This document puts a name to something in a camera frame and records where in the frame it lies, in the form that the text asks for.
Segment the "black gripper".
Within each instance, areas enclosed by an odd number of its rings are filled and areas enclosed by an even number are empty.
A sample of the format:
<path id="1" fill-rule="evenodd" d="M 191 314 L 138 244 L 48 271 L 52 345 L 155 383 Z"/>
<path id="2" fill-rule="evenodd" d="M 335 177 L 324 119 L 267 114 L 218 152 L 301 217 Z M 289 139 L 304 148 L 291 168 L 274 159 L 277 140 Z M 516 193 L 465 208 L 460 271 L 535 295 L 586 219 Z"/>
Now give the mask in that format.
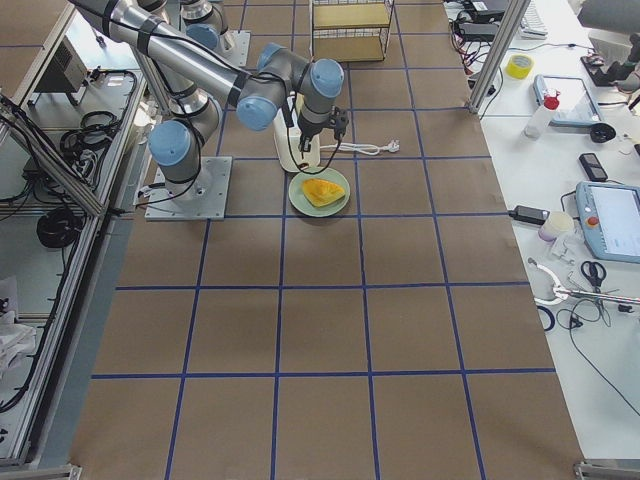
<path id="1" fill-rule="evenodd" d="M 311 140 L 324 129 L 332 130 L 334 139 L 341 141 L 348 124 L 348 112 L 344 109 L 333 106 L 327 112 L 317 113 L 304 105 L 298 114 L 298 127 L 301 132 L 299 151 L 310 152 Z"/>

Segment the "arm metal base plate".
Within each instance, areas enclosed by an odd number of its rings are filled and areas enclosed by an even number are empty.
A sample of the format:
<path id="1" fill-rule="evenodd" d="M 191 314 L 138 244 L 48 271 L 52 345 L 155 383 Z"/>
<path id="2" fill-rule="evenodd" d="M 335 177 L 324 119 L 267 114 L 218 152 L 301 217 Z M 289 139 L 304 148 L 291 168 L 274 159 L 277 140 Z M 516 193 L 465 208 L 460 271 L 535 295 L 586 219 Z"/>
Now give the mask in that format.
<path id="1" fill-rule="evenodd" d="M 219 33 L 210 25 L 192 24 L 186 34 L 227 60 L 234 66 L 245 67 L 248 58 L 251 32 L 248 30 L 227 30 Z"/>
<path id="2" fill-rule="evenodd" d="M 150 192 L 146 206 L 147 221 L 195 221 L 225 218 L 228 188 L 233 158 L 203 157 L 201 171 L 195 183 L 176 185 L 165 183 L 164 174 L 156 168 L 154 181 L 162 183 Z"/>

